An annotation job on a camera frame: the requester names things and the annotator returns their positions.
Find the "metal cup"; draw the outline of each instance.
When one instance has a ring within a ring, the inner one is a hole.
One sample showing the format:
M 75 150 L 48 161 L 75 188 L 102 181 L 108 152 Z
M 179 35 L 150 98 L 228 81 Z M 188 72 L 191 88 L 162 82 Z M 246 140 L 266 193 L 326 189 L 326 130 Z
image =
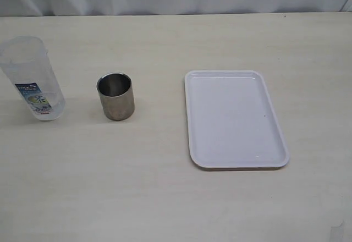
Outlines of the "metal cup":
M 134 112 L 131 79 L 123 73 L 109 73 L 97 82 L 97 90 L 107 118 L 115 121 L 129 118 Z

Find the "white tray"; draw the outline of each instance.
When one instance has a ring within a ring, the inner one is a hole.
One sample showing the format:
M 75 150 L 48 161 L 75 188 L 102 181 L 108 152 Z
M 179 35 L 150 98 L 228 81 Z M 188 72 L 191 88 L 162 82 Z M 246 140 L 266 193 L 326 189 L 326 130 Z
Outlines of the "white tray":
M 289 161 L 262 76 L 190 71 L 185 76 L 189 149 L 202 168 L 279 168 Z

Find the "clear plastic cup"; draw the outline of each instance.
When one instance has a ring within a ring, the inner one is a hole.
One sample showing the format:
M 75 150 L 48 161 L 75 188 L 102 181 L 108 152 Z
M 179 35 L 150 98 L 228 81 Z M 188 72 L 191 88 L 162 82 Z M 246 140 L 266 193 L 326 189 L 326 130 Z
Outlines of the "clear plastic cup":
M 37 119 L 61 116 L 65 99 L 40 38 L 20 36 L 0 44 L 0 67 Z

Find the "printed label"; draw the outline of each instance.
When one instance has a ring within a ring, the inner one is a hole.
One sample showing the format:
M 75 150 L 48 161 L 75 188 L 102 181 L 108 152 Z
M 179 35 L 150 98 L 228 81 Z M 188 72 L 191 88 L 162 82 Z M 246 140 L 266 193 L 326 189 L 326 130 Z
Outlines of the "printed label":
M 35 82 L 32 84 L 15 84 L 15 86 L 35 114 L 50 114 L 52 112 L 51 105 Z

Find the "white table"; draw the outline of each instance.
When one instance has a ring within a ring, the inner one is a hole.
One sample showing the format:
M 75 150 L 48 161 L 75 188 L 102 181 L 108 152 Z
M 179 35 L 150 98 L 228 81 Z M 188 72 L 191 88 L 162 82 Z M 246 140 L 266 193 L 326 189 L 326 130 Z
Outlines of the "white table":
M 352 14 L 0 18 L 0 41 L 42 38 L 64 114 L 31 117 L 0 73 L 0 241 L 352 241 Z M 190 158 L 184 75 L 264 76 L 291 160 L 204 172 Z M 131 76 L 136 111 L 95 88 Z

